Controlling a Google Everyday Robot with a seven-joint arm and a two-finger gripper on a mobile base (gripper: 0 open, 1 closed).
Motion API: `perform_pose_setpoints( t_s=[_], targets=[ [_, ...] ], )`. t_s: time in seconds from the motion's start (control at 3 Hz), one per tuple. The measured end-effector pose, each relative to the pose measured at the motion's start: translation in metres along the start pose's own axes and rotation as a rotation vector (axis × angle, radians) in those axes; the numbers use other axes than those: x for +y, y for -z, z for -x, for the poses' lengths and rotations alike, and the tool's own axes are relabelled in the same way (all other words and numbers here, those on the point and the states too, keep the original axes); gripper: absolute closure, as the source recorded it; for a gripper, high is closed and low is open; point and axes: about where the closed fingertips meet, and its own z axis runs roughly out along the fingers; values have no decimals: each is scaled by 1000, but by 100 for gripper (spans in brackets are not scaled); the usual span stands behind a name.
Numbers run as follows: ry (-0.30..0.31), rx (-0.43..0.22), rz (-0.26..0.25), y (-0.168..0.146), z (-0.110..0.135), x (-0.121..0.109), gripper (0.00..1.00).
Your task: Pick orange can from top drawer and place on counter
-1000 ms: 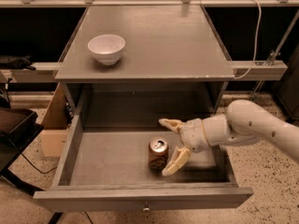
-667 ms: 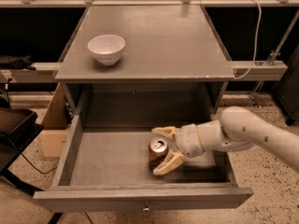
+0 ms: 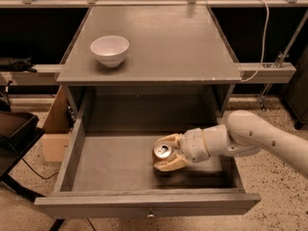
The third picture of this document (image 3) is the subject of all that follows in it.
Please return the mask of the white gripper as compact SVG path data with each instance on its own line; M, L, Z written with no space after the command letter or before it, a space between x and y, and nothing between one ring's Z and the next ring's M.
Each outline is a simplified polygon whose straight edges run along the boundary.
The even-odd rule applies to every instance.
M183 154L174 154L154 164L154 167L162 172L174 171L185 167L189 160L193 163L207 161L210 158L203 130L200 128L188 130L182 134L171 134L157 139L154 145L166 143L171 147L179 148Z

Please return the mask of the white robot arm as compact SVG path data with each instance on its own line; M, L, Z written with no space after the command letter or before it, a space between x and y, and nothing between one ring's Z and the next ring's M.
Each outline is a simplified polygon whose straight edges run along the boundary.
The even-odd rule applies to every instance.
M153 148L153 166L168 172L214 156L250 156L262 149L308 177L308 141L244 110L231 113L223 124L158 139Z

